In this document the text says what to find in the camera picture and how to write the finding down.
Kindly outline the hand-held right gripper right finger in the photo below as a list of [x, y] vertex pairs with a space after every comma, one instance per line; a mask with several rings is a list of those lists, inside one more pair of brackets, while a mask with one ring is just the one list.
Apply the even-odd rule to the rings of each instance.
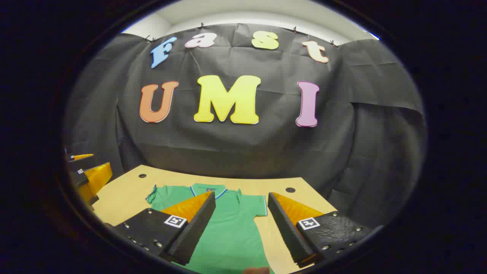
[[337, 210], [322, 213], [275, 192], [268, 208], [298, 267], [336, 260], [373, 233]]

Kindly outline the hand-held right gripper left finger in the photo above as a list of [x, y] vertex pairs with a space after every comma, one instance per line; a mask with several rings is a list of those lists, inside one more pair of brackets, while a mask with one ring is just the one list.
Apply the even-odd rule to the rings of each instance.
[[147, 208], [112, 231], [127, 243], [162, 260], [186, 265], [216, 208], [215, 194], [207, 191], [165, 210]]

